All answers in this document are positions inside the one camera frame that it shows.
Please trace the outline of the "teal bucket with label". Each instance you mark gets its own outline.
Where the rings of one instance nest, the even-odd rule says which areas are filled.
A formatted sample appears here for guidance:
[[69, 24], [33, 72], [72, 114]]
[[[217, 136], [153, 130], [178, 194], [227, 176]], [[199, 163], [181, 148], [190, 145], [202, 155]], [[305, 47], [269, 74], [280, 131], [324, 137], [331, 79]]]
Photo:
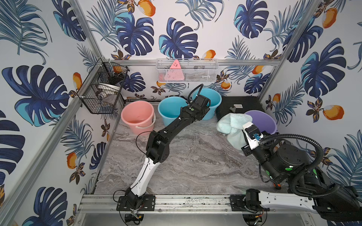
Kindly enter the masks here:
[[204, 120], [204, 121], [211, 120], [216, 113], [217, 107], [222, 102], [222, 97], [217, 91], [215, 91], [214, 89], [209, 89], [209, 88], [202, 88], [200, 95], [210, 99], [210, 104], [208, 105], [209, 111], [203, 117], [202, 120]]

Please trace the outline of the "teal plastic bucket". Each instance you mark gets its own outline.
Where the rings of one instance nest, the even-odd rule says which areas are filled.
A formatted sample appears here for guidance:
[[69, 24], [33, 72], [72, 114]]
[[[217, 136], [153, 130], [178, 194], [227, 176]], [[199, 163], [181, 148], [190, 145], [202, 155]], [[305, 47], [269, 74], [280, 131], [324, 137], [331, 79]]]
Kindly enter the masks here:
[[187, 106], [185, 99], [181, 97], [168, 97], [158, 105], [158, 112], [162, 117], [164, 126], [168, 126], [180, 115], [181, 108]]

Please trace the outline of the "purple plastic bucket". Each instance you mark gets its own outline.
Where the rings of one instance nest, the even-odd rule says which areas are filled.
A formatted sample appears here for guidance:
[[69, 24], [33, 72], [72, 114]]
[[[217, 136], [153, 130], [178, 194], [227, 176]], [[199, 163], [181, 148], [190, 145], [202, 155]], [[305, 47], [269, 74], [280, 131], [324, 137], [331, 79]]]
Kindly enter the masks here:
[[252, 117], [252, 123], [261, 131], [269, 134], [275, 134], [277, 132], [276, 121], [268, 114], [258, 111], [250, 110], [245, 112], [246, 115]]

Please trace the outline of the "light teal cloth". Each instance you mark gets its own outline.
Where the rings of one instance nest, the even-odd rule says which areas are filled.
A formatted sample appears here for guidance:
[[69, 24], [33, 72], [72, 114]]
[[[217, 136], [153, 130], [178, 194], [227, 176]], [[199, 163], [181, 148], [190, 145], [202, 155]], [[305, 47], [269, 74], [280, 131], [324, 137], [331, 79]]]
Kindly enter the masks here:
[[237, 150], [241, 150], [247, 142], [244, 138], [243, 125], [252, 122], [247, 114], [229, 113], [222, 117], [216, 126], [218, 132], [227, 135], [228, 142]]

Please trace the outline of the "pink plastic bucket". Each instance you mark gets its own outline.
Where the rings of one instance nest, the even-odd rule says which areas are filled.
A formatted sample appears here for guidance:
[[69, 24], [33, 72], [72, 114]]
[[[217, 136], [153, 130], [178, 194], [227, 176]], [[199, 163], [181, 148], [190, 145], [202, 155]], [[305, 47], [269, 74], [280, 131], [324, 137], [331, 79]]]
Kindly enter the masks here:
[[135, 101], [123, 108], [121, 119], [130, 127], [133, 134], [148, 136], [156, 122], [155, 109], [149, 102]]

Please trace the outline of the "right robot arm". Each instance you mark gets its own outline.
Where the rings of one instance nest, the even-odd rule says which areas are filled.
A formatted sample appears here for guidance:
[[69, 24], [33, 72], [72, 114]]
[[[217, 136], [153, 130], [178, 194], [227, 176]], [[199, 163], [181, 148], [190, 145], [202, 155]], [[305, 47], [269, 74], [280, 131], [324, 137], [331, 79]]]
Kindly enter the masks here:
[[[362, 208], [355, 188], [333, 183], [318, 167], [323, 155], [318, 142], [296, 134], [265, 137], [259, 130], [246, 131], [243, 135], [247, 140], [246, 146], [242, 147], [244, 155], [253, 155], [274, 184], [287, 181], [291, 199], [280, 201], [280, 205], [291, 207], [298, 199], [306, 198], [313, 201], [307, 210], [318, 213], [325, 220], [344, 222], [362, 219]], [[289, 138], [314, 146], [315, 159], [310, 161], [306, 152], [290, 144]]]

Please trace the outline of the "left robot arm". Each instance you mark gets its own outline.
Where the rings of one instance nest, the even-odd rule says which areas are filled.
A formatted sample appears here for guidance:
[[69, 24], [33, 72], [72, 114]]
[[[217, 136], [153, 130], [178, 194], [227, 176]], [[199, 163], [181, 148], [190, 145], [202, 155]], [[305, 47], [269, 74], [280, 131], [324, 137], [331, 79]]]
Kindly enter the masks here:
[[119, 197], [117, 211], [136, 211], [142, 208], [147, 186], [157, 167], [169, 156], [170, 143], [184, 128], [196, 121], [202, 120], [210, 110], [211, 100], [201, 91], [203, 84], [198, 85], [190, 94], [197, 92], [194, 98], [188, 95], [187, 106], [180, 109], [179, 116], [167, 127], [156, 132], [151, 131], [146, 145], [145, 162], [135, 182]]

